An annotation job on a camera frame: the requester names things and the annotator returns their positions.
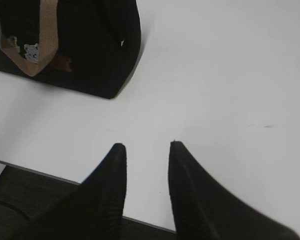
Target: brown strap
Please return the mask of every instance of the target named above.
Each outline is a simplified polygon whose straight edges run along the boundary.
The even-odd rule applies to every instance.
[[[19,69],[31,77],[40,73],[51,62],[58,50],[57,6],[58,0],[40,0],[40,33],[37,63],[20,56],[16,46],[13,46],[12,42],[2,34],[0,24],[0,49]]]

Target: black bag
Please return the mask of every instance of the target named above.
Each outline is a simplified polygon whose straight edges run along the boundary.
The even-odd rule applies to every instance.
[[[0,71],[114,98],[141,45],[136,0],[0,0]]]

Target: white table surface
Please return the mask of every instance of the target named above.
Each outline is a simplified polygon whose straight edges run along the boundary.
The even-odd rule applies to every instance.
[[[0,160],[82,182],[127,148],[124,215],[173,230],[170,141],[300,234],[300,0],[138,0],[143,55],[113,100],[0,73]]]

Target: floor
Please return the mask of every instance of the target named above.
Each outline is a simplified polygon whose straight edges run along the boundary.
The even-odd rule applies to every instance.
[[[0,201],[22,210],[31,219],[49,209],[77,185],[6,166],[0,176]],[[0,208],[0,218],[5,213]],[[175,240],[174,233],[129,219],[123,220],[121,240]]]

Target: white tabletop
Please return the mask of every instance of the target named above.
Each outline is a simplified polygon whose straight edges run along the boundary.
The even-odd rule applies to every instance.
[[[170,141],[300,234],[300,0],[138,0],[143,54],[113,100],[0,73],[0,160],[82,182],[127,148],[124,215],[168,229]]]

